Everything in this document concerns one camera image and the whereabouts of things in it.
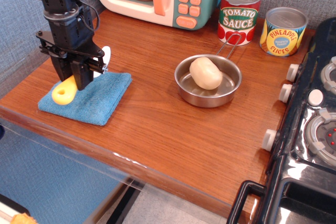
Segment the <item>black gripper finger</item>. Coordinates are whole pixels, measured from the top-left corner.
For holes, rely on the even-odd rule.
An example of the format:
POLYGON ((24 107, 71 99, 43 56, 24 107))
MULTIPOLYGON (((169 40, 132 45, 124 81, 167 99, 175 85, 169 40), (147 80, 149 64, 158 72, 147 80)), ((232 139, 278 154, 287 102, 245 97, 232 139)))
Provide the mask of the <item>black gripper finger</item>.
POLYGON ((60 81, 65 81, 73 75, 71 64, 66 58, 51 56, 51 61, 60 81))
POLYGON ((93 71, 83 62, 73 61, 70 65, 77 88, 81 91, 93 81, 93 71))

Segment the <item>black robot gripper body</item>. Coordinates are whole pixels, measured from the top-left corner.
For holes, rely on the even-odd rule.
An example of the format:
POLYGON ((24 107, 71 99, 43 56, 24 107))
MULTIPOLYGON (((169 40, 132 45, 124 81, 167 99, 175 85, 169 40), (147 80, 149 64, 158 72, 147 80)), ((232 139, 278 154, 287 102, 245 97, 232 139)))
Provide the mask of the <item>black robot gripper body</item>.
POLYGON ((56 14, 43 11, 50 31, 38 31, 42 53, 57 59, 83 60, 89 70, 105 73, 104 51, 93 42, 94 28, 88 8, 73 8, 56 14))

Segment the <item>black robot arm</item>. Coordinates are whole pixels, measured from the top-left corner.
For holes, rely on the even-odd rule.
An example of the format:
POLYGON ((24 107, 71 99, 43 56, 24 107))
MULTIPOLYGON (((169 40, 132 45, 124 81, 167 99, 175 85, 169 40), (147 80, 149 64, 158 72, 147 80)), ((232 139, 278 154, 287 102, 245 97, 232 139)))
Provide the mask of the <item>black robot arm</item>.
POLYGON ((92 22, 94 9, 84 0, 41 0, 49 31, 38 31, 40 50, 50 56, 61 81, 74 77, 78 90, 93 81, 93 74, 105 73, 104 51, 93 42, 98 25, 92 22))

